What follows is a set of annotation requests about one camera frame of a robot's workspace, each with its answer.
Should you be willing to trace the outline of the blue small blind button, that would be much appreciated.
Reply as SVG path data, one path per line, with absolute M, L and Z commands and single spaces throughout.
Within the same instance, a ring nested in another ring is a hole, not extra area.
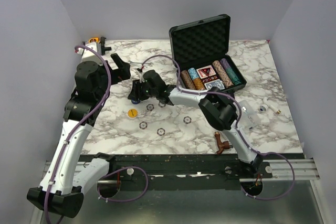
M 139 104 L 141 101 L 140 100 L 131 100 L 132 104 Z

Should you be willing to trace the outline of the yellow big blind button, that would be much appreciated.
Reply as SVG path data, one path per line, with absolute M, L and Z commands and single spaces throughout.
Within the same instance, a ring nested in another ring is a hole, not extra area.
M 136 109 L 130 109 L 128 111 L 128 117 L 135 118 L 138 116 L 138 111 Z

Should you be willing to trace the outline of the black triangular all-in button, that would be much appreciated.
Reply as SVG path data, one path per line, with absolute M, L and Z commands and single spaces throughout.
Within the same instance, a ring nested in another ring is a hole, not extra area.
M 214 74 L 212 66 L 200 68 L 199 71 L 202 73 L 203 76 L 207 77 L 212 76 Z

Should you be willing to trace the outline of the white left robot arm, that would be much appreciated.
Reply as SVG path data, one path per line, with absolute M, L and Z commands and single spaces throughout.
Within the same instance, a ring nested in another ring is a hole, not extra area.
M 117 84 L 131 77 L 130 65 L 118 54 L 111 55 L 117 65 L 112 69 L 98 61 L 77 65 L 75 87 L 65 105 L 60 140 L 49 169 L 40 185 L 30 188 L 27 200 L 45 213 L 74 218 L 84 195 L 100 178 L 116 175 L 115 157 L 98 153 L 92 163 L 76 174 L 75 169 L 88 135 L 107 99 L 108 83 Z

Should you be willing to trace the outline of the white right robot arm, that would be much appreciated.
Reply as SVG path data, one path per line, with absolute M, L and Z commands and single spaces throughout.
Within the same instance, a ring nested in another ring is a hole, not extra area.
M 235 149 L 242 173 L 249 178 L 260 172 L 263 157 L 250 146 L 248 137 L 239 125 L 241 107 L 231 96 L 216 87 L 197 91 L 166 84 L 154 70 L 144 73 L 141 80 L 134 80 L 128 99 L 140 102 L 156 98 L 164 105 L 184 105 L 199 108 L 209 125 L 222 132 Z

